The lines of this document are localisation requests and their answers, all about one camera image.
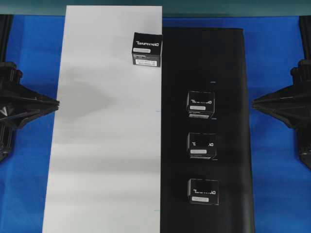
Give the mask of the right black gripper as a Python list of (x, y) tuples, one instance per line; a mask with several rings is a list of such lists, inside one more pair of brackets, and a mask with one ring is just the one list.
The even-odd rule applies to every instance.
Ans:
[[(290, 71), (293, 84), (252, 100), (252, 108), (282, 121), (288, 128), (311, 122), (311, 61), (300, 60)], [(275, 105), (273, 109), (263, 105)]]

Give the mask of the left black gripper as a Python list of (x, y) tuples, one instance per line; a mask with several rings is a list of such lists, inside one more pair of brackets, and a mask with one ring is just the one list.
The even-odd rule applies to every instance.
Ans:
[[(0, 64), (0, 121), (13, 129), (21, 129), (37, 118), (59, 109), (60, 102), (35, 92), (22, 84), (23, 73), (13, 62)], [(52, 105), (40, 109), (38, 105)]]

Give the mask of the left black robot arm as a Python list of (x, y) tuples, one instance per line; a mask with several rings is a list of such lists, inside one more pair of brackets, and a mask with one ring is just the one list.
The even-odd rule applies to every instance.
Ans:
[(14, 62), (6, 62), (5, 55), (13, 15), (0, 16), (0, 160), (13, 148), (14, 131), (27, 123), (59, 109), (60, 102), (32, 91), (20, 80), (23, 72)]

